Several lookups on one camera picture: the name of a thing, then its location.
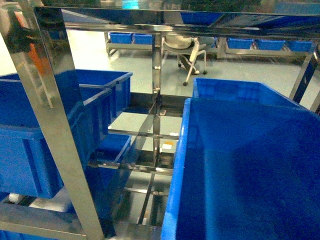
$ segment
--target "chair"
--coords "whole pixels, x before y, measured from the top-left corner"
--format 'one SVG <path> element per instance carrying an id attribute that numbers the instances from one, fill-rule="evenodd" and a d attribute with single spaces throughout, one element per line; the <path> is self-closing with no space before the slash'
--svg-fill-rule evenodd
<path id="1" fill-rule="evenodd" d="M 193 42 L 194 42 L 194 46 L 193 47 L 189 47 L 189 48 L 186 48 L 186 49 L 177 49 L 177 48 L 172 48 L 172 47 L 169 47 L 166 43 L 166 39 L 163 38 L 163 42 L 162 42 L 162 49 L 165 50 L 165 51 L 168 51 L 168 52 L 171 52 L 171 53 L 174 53 L 174 54 L 177 54 L 177 59 L 178 59 L 178 67 L 181 68 L 181 63 L 180 63 L 180 58 L 179 58 L 179 55 L 190 55 L 190 62 L 191 62 L 191 67 L 190 67 L 190 70 L 189 70 L 189 73 L 188 73 L 188 76 L 186 77 L 186 80 L 185 82 L 183 83 L 183 86 L 187 86 L 188 85 L 188 81 L 189 81 L 189 78 L 191 76 L 191 73 L 192 73 L 192 69 L 195 65 L 195 62 L 197 60 L 197 56 L 201 55 L 201 54 L 204 54 L 204 70 L 203 70 L 203 74 L 206 75 L 208 72 L 206 71 L 206 65 L 207 65 L 207 52 L 206 52 L 206 47 L 211 47 L 211 46 L 208 46 L 206 44 L 201 44 L 199 43 L 198 41 L 198 38 L 195 37 L 193 39 Z"/>

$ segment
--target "epoxy floor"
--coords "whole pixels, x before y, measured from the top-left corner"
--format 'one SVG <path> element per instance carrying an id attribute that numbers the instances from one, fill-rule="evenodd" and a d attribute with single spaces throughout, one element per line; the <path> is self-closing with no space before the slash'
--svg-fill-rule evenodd
<path id="1" fill-rule="evenodd" d="M 133 72 L 131 78 L 131 91 L 138 93 L 152 93 L 152 53 L 137 50 L 119 50 L 112 56 L 106 52 L 105 38 L 102 32 L 69 31 L 71 51 L 75 67 L 88 70 L 114 70 Z M 265 60 L 245 61 L 242 58 L 233 60 L 211 60 L 207 63 L 207 75 L 198 75 L 200 78 L 215 78 L 229 80 L 244 80 L 262 82 L 285 96 L 289 96 L 291 89 L 301 69 L 300 65 L 287 63 L 274 58 Z M 199 60 L 197 67 L 203 69 L 203 61 Z M 7 48 L 0 36 L 0 75 L 15 73 L 16 69 L 11 61 Z M 188 86 L 182 86 L 187 72 L 178 68 L 175 56 L 165 53 L 162 61 L 162 86 L 161 93 L 165 95 L 192 96 L 193 77 Z M 309 87 L 301 101 L 301 104 L 310 108 L 316 95 L 320 91 L 320 74 L 315 73 Z M 143 114 L 123 113 L 111 126 L 113 129 L 137 131 L 145 119 Z M 181 118 L 161 117 L 161 133 L 179 133 Z M 152 150 L 152 139 L 148 139 L 144 149 Z M 176 143 L 172 149 L 162 149 L 164 152 L 174 153 Z M 133 188 L 147 189 L 150 174 L 133 172 L 129 185 Z M 156 176 L 154 191 L 169 191 L 170 177 Z M 128 193 L 127 202 L 120 208 L 118 218 L 136 223 L 140 215 L 145 195 L 140 193 Z M 147 212 L 146 223 L 151 221 L 151 212 L 155 204 L 163 215 L 166 206 L 166 197 L 151 196 Z M 161 221 L 153 221 L 155 225 L 161 225 Z"/>

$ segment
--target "stainless steel frame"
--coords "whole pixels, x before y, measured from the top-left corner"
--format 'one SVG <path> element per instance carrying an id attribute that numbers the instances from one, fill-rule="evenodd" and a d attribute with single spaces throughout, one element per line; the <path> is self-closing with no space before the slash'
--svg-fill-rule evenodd
<path id="1" fill-rule="evenodd" d="M 177 1 L 177 3 L 167 0 L 138 0 L 140 9 L 123 9 L 118 0 L 1 1 L 0 32 L 71 197 L 77 216 L 26 206 L 1 204 L 0 229 L 63 240 L 102 240 L 105 235 L 67 118 L 71 109 L 82 106 L 82 99 L 66 27 L 75 30 L 134 32 L 154 35 L 152 44 L 152 99 L 154 103 L 152 110 L 154 112 L 141 127 L 141 129 L 145 129 L 149 126 L 150 119 L 152 120 L 153 166 L 145 170 L 151 173 L 151 179 L 145 192 L 146 198 L 139 220 L 144 216 L 145 205 L 148 203 L 150 194 L 154 194 L 151 187 L 155 174 L 161 172 L 157 168 L 157 163 L 161 157 L 160 138 L 162 137 L 160 135 L 162 35 L 313 39 L 316 51 L 315 53 L 310 52 L 307 56 L 291 93 L 291 97 L 299 102 L 319 60 L 319 48 L 316 47 L 317 40 L 320 39 L 319 13 L 278 12 L 273 0 L 257 3 L 246 0 L 221 2 L 223 3 L 215 3 L 212 6 L 209 3 L 203 4 L 203 1 L 200 0 L 193 1 L 192 4 L 187 0 Z M 97 19 L 105 19 L 110 24 L 105 22 L 69 22 L 65 24 L 61 12 L 62 8 L 80 11 L 80 13 L 94 16 Z M 180 14 L 184 13 L 182 10 L 203 11 L 201 14 L 204 17 L 212 14 L 211 12 L 220 11 L 223 13 L 219 13 L 220 17 L 209 26 L 196 23 L 177 24 L 174 17 L 166 18 L 166 13 L 169 11 L 172 15 L 180 17 Z M 251 28 L 258 22 L 260 24 L 269 23 L 283 17 L 283 15 L 297 16 L 297 18 L 309 16 L 315 21 L 308 24 L 297 23 L 271 28 Z M 63 77 L 65 72 L 69 73 L 67 77 Z M 73 99 L 67 99 L 67 95 L 72 95 Z M 144 138 L 143 134 L 138 133 L 138 143 L 142 144 L 142 138 Z M 143 167 L 132 167 L 132 169 L 144 171 Z M 116 227 L 119 236 L 128 237 L 131 234 L 129 239 L 136 239 L 143 235 L 141 229 L 144 227 L 141 225 L 133 227 L 126 224 L 119 225 L 119 228 Z M 159 233 L 160 230 L 157 228 L 156 231 L 149 232 L 144 237 L 158 239 Z"/>

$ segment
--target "metal beam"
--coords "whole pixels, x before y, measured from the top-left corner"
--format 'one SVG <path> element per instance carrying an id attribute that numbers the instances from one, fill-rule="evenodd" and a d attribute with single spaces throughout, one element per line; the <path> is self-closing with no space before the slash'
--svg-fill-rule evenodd
<path id="1" fill-rule="evenodd" d="M 79 31 L 96 31 L 96 32 L 124 32 L 124 33 L 141 33 L 141 34 L 157 34 L 163 33 L 168 35 L 188 35 L 188 36 L 205 36 L 205 37 L 223 37 L 223 38 L 255 38 L 255 39 L 286 39 L 305 40 L 320 39 L 319 33 L 315 31 L 297 31 L 288 34 L 283 31 L 266 31 L 257 29 L 244 28 L 219 28 L 207 27 L 203 25 L 157 25 L 157 24 L 108 24 L 93 22 L 66 22 L 67 29 Z"/>
<path id="2" fill-rule="evenodd" d="M 106 168 L 106 169 L 126 169 L 126 170 L 131 170 L 133 172 L 166 175 L 166 176 L 172 176 L 172 173 L 173 173 L 172 169 L 164 168 L 164 167 L 153 167 L 153 166 L 143 166 L 143 165 L 131 166 L 130 164 L 121 164 L 117 162 L 110 162 L 110 161 L 103 162 L 103 159 L 97 159 L 97 161 L 99 162 L 100 168 Z"/>
<path id="3" fill-rule="evenodd" d="M 77 215 L 0 204 L 0 229 L 60 240 L 88 240 Z"/>
<path id="4" fill-rule="evenodd" d="M 138 193 L 138 194 L 147 194 L 147 189 L 137 189 L 137 188 L 131 188 L 131 187 L 125 187 L 125 191 L 132 192 L 132 193 Z M 168 193 L 164 193 L 163 191 L 150 191 L 151 195 L 154 196 L 162 196 L 162 197 L 168 197 Z"/>
<path id="5" fill-rule="evenodd" d="M 11 6 L 7 14 L 6 5 Z M 72 110 L 83 108 L 83 100 L 61 9 L 33 8 L 27 0 L 2 1 L 1 8 L 0 21 L 7 24 L 0 24 L 0 32 L 81 226 L 89 240 L 102 240 L 104 233 L 67 118 Z M 6 219 L 10 220 L 3 218 L 0 229 L 6 227 Z"/>
<path id="6" fill-rule="evenodd" d="M 109 133 L 111 133 L 111 134 L 123 134 L 123 135 L 136 135 L 138 132 L 137 131 L 121 130 L 121 129 L 109 129 Z M 140 136 L 144 136 L 144 137 L 147 137 L 147 138 L 179 140 L 179 136 L 166 135 L 166 134 L 155 135 L 155 134 L 150 133 L 150 132 L 141 132 Z"/>
<path id="7" fill-rule="evenodd" d="M 317 42 L 313 42 L 307 57 L 301 67 L 300 73 L 294 83 L 289 98 L 300 103 L 311 81 L 316 68 L 319 65 L 320 51 Z"/>

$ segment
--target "blue storage bin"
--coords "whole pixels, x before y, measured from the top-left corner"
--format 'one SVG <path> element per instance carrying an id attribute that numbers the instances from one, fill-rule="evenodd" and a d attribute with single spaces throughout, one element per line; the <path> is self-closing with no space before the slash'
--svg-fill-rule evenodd
<path id="1" fill-rule="evenodd" d="M 19 75 L 17 73 L 11 73 L 7 75 L 0 76 L 0 79 L 7 79 L 7 80 L 20 80 Z"/>
<path id="2" fill-rule="evenodd" d="M 133 36 L 135 44 L 152 45 L 152 35 L 135 33 Z"/>
<path id="3" fill-rule="evenodd" d="M 111 120 L 116 119 L 130 104 L 132 72 L 76 70 L 81 86 L 98 86 L 112 89 Z"/>
<path id="4" fill-rule="evenodd" d="M 187 99 L 161 239 L 318 239 L 319 146 L 306 109 Z"/>
<path id="5" fill-rule="evenodd" d="M 101 143 L 100 147 L 95 151 L 96 157 L 104 161 L 121 163 L 124 155 L 131 145 L 131 136 L 121 134 L 109 134 Z M 116 169 L 100 167 L 100 175 L 105 188 L 109 186 L 109 182 Z"/>
<path id="6" fill-rule="evenodd" d="M 0 240 L 57 240 L 57 239 L 0 230 Z"/>
<path id="7" fill-rule="evenodd" d="M 256 39 L 255 44 L 260 50 L 280 51 L 285 44 L 285 40 L 264 40 Z"/>
<path id="8" fill-rule="evenodd" d="M 113 44 L 131 44 L 133 33 L 110 32 L 110 40 Z"/>
<path id="9" fill-rule="evenodd" d="M 291 51 L 294 51 L 294 52 L 309 52 L 312 42 L 311 41 L 287 41 L 286 45 Z"/>
<path id="10" fill-rule="evenodd" d="M 74 106 L 67 117 L 85 168 L 98 140 L 108 132 L 107 102 L 112 92 L 108 88 L 80 90 L 87 98 L 84 107 Z M 52 198 L 63 183 L 20 81 L 0 81 L 0 111 L 0 191 Z"/>
<path id="11" fill-rule="evenodd" d="M 227 43 L 230 49 L 250 49 L 253 39 L 228 38 Z"/>
<path id="12" fill-rule="evenodd" d="M 253 81 L 195 78 L 194 98 L 303 108 L 267 85 Z"/>

